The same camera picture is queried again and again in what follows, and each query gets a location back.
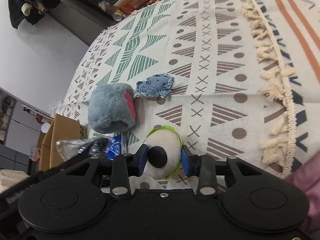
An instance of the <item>purple fabric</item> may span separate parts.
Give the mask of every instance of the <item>purple fabric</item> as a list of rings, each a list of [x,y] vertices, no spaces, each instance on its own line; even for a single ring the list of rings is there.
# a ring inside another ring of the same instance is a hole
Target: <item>purple fabric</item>
[[[310,202],[309,213],[301,230],[308,234],[320,230],[320,152],[285,180],[300,188]]]

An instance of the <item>black cloth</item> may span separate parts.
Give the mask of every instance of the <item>black cloth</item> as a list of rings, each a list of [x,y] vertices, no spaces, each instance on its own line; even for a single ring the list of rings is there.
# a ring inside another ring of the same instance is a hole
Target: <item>black cloth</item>
[[[29,16],[25,16],[21,7],[28,3],[32,6]],[[45,9],[55,8],[60,0],[8,0],[10,21],[13,28],[18,28],[23,19],[26,19],[32,25],[44,17],[44,14],[38,10],[38,3],[41,3]]]

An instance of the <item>pink plush ear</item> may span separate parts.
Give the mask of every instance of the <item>pink plush ear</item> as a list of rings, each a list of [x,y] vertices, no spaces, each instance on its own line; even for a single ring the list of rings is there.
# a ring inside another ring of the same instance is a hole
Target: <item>pink plush ear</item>
[[[129,94],[129,92],[127,90],[124,93],[124,98],[125,98],[125,100],[127,100],[128,107],[129,107],[129,109],[131,111],[133,120],[136,120],[136,113],[134,111],[133,101],[132,101],[132,98],[131,98],[131,96],[130,96],[130,94]]]

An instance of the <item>screw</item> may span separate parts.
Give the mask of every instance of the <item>screw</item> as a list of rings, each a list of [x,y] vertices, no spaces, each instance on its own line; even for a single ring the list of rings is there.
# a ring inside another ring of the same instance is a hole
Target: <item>screw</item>
[[[216,193],[216,190],[213,187],[202,187],[200,193],[203,195],[212,195]]]
[[[168,193],[160,193],[160,197],[169,197],[169,194]]]
[[[112,189],[112,193],[115,195],[124,195],[127,192],[128,192],[128,189],[126,187],[115,187]]]

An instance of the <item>red plastic basket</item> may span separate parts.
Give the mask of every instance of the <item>red plastic basket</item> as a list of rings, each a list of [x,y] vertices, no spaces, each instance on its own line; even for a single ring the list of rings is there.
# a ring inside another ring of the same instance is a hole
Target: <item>red plastic basket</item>
[[[129,0],[123,5],[119,6],[119,10],[122,11],[124,14],[129,15],[134,10],[139,10],[145,6],[146,2],[150,0]]]

